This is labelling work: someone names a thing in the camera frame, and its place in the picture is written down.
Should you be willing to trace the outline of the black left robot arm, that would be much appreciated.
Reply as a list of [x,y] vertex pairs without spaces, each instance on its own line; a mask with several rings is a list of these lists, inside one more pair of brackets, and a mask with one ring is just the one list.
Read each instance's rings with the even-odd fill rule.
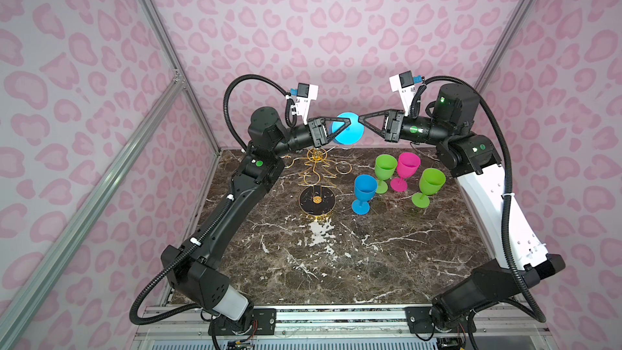
[[332,121],[320,117],[286,128],[272,107],[254,111],[248,127],[249,146],[231,176],[228,194],[200,230],[180,247],[168,246],[161,256],[169,285],[189,298],[194,308],[231,322],[237,332],[250,327],[251,301],[233,288],[218,267],[243,221],[283,173],[283,156],[308,147],[323,147],[351,126],[349,118],[336,118],[338,130],[330,132]]

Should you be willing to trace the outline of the magenta wine glass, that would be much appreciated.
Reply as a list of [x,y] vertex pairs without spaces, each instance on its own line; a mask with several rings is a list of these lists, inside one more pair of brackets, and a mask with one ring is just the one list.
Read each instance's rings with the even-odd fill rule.
[[395,170],[397,177],[390,181],[390,187],[396,192],[405,192],[408,189],[408,178],[415,174],[421,165],[421,159],[412,152],[404,152],[398,157]]

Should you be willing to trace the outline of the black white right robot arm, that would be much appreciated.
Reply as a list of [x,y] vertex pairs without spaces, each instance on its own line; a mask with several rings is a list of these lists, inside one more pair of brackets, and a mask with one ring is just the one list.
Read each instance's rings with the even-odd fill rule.
[[475,313],[517,295],[526,299],[529,316],[545,322],[530,290],[566,264],[547,250],[516,202],[509,147],[492,110],[473,87],[457,79],[445,81],[429,109],[428,117],[383,110],[359,121],[387,142],[435,146],[491,255],[468,278],[435,296],[430,309],[434,327],[471,327]]

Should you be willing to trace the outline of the blue wine glass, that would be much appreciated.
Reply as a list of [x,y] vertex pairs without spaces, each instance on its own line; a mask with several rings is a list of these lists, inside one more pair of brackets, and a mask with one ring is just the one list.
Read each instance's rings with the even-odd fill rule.
[[341,113],[339,118],[347,118],[350,121],[350,124],[347,128],[341,131],[333,141],[336,144],[340,145],[354,145],[359,142],[364,135],[364,126],[359,123],[359,116],[356,113],[346,112]]
[[366,215],[370,211],[369,202],[377,191],[377,181],[373,176],[362,174],[355,179],[354,195],[355,200],[351,204],[351,209],[356,215]]

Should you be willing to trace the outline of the green wine glass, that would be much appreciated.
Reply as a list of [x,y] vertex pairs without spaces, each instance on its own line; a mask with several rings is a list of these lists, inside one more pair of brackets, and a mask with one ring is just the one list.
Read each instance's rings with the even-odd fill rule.
[[375,160],[374,173],[377,178],[377,194],[385,194],[388,191],[387,181],[390,180],[398,166],[395,157],[382,154]]
[[437,194],[446,183],[445,174],[435,168],[425,169],[421,175],[419,188],[420,191],[413,194],[411,202],[419,208],[427,208],[430,205],[430,196]]

